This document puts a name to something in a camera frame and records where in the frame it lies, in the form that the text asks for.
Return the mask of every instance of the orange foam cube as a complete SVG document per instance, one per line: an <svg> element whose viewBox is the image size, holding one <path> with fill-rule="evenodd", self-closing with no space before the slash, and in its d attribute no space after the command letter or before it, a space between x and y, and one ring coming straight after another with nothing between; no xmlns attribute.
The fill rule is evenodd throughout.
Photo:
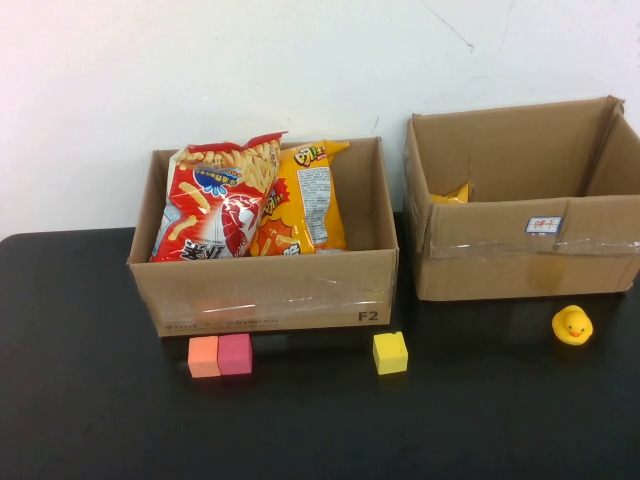
<svg viewBox="0 0 640 480"><path fill-rule="evenodd" d="M219 377L218 337L190 338L187 362L193 378Z"/></svg>

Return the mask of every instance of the white label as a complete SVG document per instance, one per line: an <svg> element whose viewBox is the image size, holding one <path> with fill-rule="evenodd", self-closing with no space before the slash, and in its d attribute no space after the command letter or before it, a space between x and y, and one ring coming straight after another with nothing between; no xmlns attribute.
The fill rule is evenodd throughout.
<svg viewBox="0 0 640 480"><path fill-rule="evenodd" d="M329 167L298 170L298 183L304 205L304 219L314 245L327 241L324 217L331 201L331 171Z"/></svg>
<svg viewBox="0 0 640 480"><path fill-rule="evenodd" d="M172 223L180 220L180 210L173 206L171 201L167 198L167 205L164 207L164 211L162 212L162 221L160 223L160 230L158 230L158 236L156 237L156 243L153 245L152 255L158 254L158 247L160 246L160 241L164 237L164 234L167 232L167 228L171 226Z"/></svg>
<svg viewBox="0 0 640 480"><path fill-rule="evenodd" d="M558 233L562 217L531 217L527 224L527 233L553 234Z"/></svg>

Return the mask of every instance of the yellow foam cube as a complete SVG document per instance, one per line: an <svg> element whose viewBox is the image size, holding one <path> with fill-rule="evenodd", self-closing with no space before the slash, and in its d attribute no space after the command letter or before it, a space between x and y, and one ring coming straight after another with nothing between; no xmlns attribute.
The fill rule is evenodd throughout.
<svg viewBox="0 0 640 480"><path fill-rule="evenodd" d="M404 344L402 332L381 333L373 336L373 358L378 375L404 372L409 361L409 352Z"/></svg>

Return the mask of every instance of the red snack bag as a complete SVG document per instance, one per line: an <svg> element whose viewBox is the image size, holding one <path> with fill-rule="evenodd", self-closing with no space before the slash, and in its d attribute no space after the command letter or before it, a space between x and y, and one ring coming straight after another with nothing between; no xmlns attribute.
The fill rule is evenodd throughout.
<svg viewBox="0 0 640 480"><path fill-rule="evenodd" d="M282 133L189 145L169 160L167 205L152 262L242 257L280 167Z"/></svg>

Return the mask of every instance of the table surface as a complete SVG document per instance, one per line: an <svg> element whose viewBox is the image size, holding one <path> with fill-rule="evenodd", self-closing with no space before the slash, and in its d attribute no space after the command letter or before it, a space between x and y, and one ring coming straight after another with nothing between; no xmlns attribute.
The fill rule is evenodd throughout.
<svg viewBox="0 0 640 480"><path fill-rule="evenodd" d="M378 377L381 329L360 327L256 334L251 377L195 381L132 235L0 244L0 478L640 478L640 288L419 302L401 256L407 373ZM571 303L595 327L580 348L551 333Z"/></svg>

